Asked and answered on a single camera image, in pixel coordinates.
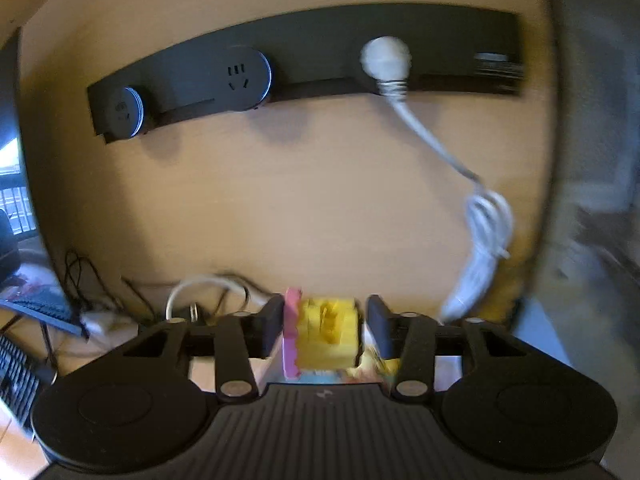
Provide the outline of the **yellow pink toy block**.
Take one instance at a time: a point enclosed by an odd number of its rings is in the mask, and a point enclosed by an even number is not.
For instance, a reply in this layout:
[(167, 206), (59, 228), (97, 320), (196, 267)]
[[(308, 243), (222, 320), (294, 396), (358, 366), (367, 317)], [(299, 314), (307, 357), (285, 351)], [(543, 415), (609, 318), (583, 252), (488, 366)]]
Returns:
[(355, 368), (362, 356), (363, 318), (356, 299), (284, 294), (282, 363), (286, 379)]

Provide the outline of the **white power adapter strip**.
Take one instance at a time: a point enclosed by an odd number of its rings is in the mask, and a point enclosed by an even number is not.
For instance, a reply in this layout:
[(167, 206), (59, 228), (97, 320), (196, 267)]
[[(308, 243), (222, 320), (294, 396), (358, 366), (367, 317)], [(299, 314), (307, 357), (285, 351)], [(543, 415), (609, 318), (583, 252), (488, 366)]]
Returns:
[(134, 324), (130, 316), (109, 310), (82, 312), (80, 322), (89, 334), (100, 336), (106, 335), (117, 327)]

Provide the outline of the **black computer case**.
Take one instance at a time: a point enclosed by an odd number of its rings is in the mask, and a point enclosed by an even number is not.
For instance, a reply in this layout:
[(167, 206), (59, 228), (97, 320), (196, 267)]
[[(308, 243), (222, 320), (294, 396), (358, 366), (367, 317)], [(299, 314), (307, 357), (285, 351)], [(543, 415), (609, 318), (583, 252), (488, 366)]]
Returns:
[(548, 0), (551, 170), (523, 298), (570, 357), (639, 357), (639, 0)]

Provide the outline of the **curved computer monitor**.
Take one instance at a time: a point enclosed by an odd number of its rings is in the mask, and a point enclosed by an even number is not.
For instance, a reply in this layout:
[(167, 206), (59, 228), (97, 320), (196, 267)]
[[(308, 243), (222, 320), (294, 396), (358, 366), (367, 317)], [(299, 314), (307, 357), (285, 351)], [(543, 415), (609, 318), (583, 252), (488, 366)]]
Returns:
[(21, 141), (20, 45), (1, 47), (1, 307), (87, 337), (80, 310), (58, 280), (32, 204)]

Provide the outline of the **black keyboard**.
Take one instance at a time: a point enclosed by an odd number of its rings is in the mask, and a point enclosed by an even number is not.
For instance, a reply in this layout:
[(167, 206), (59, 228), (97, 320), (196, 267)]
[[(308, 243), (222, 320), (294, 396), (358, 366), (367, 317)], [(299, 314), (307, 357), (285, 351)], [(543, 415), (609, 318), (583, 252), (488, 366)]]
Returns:
[(4, 335), (1, 336), (0, 370), (1, 402), (17, 426), (32, 439), (32, 408), (43, 390), (55, 381), (56, 373)]

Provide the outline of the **black wall power strip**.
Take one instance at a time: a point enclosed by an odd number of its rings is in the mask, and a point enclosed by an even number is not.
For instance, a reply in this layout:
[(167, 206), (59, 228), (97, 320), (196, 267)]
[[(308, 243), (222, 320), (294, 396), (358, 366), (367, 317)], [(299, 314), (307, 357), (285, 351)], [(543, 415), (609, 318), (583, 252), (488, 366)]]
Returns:
[(409, 48), (410, 89), (516, 96), (525, 76), (518, 16), (433, 3), (291, 12), (215, 30), (131, 63), (87, 89), (105, 142), (265, 102), (374, 93), (360, 64), (382, 36)]

